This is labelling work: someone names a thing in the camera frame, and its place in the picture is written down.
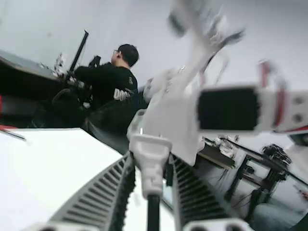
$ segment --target man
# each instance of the man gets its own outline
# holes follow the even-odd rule
[[[110,63],[75,70],[77,79],[92,85],[93,109],[112,100],[122,101],[137,91],[138,83],[130,69],[138,59],[136,47],[124,44],[114,51]]]
[[[301,196],[308,201],[308,192],[301,192]],[[298,212],[285,205],[272,204],[258,205],[250,221],[255,231],[303,231],[307,230],[307,225],[307,211]]]

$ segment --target white table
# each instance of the white table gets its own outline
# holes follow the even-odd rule
[[[80,129],[15,130],[28,142],[0,134],[0,229],[18,231],[47,221],[76,191],[121,158]],[[140,173],[131,194],[124,230],[146,230],[147,203]],[[174,230],[161,205],[161,230]]]

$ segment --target desk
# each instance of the desk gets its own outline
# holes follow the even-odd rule
[[[17,55],[0,51],[0,94],[44,100],[62,88],[51,69]]]
[[[29,143],[0,134],[0,227],[5,231],[47,221],[85,183],[122,157],[81,129],[15,132]],[[138,171],[128,201],[124,230],[145,230],[147,203]],[[160,218],[161,230],[175,230],[173,216],[163,205]]]

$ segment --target black chair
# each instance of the black chair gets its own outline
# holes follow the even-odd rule
[[[124,101],[109,102],[88,116],[84,130],[120,154],[125,154],[129,144],[127,129],[136,112],[146,109],[147,106],[143,92],[138,92]]]

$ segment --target machine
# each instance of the machine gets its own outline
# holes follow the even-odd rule
[[[252,231],[245,221],[217,201],[210,187],[192,169],[197,152],[204,146],[203,137],[209,133],[217,134],[229,146],[271,161],[290,177],[308,185],[270,157],[227,137],[263,131],[306,133],[307,92],[288,91],[280,75],[274,78],[276,85],[272,88],[269,83],[276,69],[267,61],[260,64],[263,75],[258,84],[192,85],[196,78],[201,83],[200,70],[225,45],[238,41],[243,32],[228,31],[221,12],[215,12],[207,0],[175,0],[169,21],[178,35],[193,34],[192,56],[185,68],[168,70],[148,82],[144,98],[149,106],[137,112],[128,128],[129,153],[85,185],[49,223],[34,225],[26,231],[121,230],[127,198],[134,188],[135,166],[141,170],[142,193],[148,200],[148,231],[159,230],[163,178],[173,187],[176,230]],[[289,152],[306,160],[306,150],[306,145],[296,143]],[[101,188],[101,193],[89,196],[95,187]],[[306,230],[306,217],[296,225],[296,230]]]

